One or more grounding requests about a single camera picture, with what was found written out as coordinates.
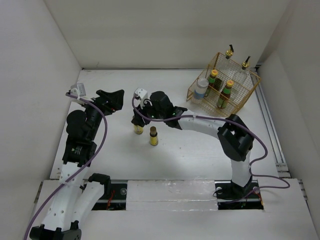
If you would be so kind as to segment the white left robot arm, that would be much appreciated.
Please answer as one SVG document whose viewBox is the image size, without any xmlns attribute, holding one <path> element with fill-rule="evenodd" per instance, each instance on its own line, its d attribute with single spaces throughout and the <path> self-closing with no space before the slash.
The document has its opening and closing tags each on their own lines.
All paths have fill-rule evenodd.
<svg viewBox="0 0 320 240">
<path fill-rule="evenodd" d="M 93 159 L 102 149 L 94 139 L 101 123 L 107 125 L 106 117 L 119 111 L 124 103 L 124 90 L 105 92 L 97 90 L 97 98 L 84 99 L 73 88 L 66 95 L 83 106 L 84 110 L 74 110 L 66 118 L 67 139 L 59 186 L 39 207 L 38 216 L 48 202 L 47 214 L 38 226 L 29 224 L 24 239 L 28 240 L 79 240 L 82 237 L 81 224 L 98 199 L 111 197 L 111 178 L 94 173 L 88 183 L 83 179 Z"/>
</svg>

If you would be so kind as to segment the tall glass cruet gold spout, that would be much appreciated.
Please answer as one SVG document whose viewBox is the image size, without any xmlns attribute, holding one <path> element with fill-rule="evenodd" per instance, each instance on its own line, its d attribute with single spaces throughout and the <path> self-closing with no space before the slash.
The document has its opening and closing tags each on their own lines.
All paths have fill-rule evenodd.
<svg viewBox="0 0 320 240">
<path fill-rule="evenodd" d="M 249 55 L 246 60 L 241 64 L 241 69 L 234 73 L 232 80 L 234 85 L 231 91 L 231 98 L 235 99 L 240 91 L 242 90 L 242 86 L 247 78 L 248 71 L 247 68 L 250 66 L 249 59 L 251 56 Z"/>
</svg>

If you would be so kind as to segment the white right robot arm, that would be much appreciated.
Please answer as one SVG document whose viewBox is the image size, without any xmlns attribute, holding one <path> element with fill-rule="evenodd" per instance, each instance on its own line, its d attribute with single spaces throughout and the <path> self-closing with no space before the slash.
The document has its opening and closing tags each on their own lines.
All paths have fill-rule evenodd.
<svg viewBox="0 0 320 240">
<path fill-rule="evenodd" d="M 133 100 L 132 124 L 143 128 L 150 122 L 164 122 L 168 127 L 183 131 L 194 131 L 219 140 L 224 154 L 230 158 L 232 176 L 230 184 L 216 191 L 224 200 L 236 200 L 245 196 L 250 189 L 250 154 L 254 138 L 245 130 L 246 125 L 235 114 L 227 118 L 199 116 L 185 107 L 174 106 L 163 91 L 151 95 L 137 88 Z"/>
</svg>

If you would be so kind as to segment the short glass cruet gold spout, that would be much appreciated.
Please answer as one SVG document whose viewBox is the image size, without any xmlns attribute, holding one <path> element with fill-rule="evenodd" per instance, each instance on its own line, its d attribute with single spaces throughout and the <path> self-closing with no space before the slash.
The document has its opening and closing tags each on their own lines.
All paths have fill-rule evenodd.
<svg viewBox="0 0 320 240">
<path fill-rule="evenodd" d="M 218 71 L 218 73 L 224 73 L 224 74 L 227 73 L 233 54 L 234 54 L 234 48 L 232 44 L 229 45 L 229 49 L 225 52 L 225 54 L 222 54 L 222 53 L 217 54 L 215 69 Z M 214 82 L 213 88 L 219 91 L 221 85 L 222 85 L 222 78 L 218 75 Z"/>
</svg>

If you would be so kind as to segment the white bottle blue label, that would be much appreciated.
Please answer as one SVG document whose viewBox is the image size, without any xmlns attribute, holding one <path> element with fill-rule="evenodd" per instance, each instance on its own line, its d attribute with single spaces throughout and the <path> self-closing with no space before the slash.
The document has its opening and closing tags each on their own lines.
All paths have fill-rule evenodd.
<svg viewBox="0 0 320 240">
<path fill-rule="evenodd" d="M 195 87 L 193 90 L 193 98 L 196 101 L 201 101 L 205 96 L 208 86 L 209 86 L 209 81 L 206 78 L 198 78 L 195 82 Z"/>
</svg>

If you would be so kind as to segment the small brown bottle yellow label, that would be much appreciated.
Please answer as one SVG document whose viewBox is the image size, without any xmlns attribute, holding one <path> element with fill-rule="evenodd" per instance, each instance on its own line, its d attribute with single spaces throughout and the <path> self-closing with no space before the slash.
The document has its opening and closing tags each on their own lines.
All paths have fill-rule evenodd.
<svg viewBox="0 0 320 240">
<path fill-rule="evenodd" d="M 139 126 L 139 125 L 137 125 L 137 124 L 134 124 L 133 127 L 134 127 L 134 132 L 135 132 L 137 135 L 142 134 L 143 131 L 144 131 L 144 128 L 141 127 L 141 126 Z"/>
</svg>

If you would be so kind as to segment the red sauce bottle yellow cap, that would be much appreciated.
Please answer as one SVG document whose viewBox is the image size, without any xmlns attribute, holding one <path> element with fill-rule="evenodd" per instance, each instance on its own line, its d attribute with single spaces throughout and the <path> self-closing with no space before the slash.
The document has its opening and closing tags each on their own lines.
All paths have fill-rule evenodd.
<svg viewBox="0 0 320 240">
<path fill-rule="evenodd" d="M 218 77 L 218 74 L 219 72 L 216 70 L 216 69 L 213 69 L 211 72 L 210 72 L 210 75 L 208 76 L 207 80 L 208 80 L 208 87 L 207 87 L 207 90 L 204 94 L 205 97 L 207 97 L 211 91 L 211 88 L 214 87 L 214 84 L 217 80 L 217 77 Z"/>
</svg>

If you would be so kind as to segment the red sauce bottle green label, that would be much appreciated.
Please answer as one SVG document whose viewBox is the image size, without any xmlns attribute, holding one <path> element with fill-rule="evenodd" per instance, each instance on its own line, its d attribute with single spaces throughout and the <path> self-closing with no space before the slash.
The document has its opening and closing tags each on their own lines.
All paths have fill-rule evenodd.
<svg viewBox="0 0 320 240">
<path fill-rule="evenodd" d="M 234 85 L 234 81 L 233 80 L 228 80 L 225 84 L 225 87 L 223 88 L 223 90 L 220 92 L 219 98 L 217 100 L 217 107 L 220 109 L 224 109 L 227 107 L 227 104 L 229 102 L 229 99 L 231 97 L 231 92 L 232 92 L 232 88 Z"/>
</svg>

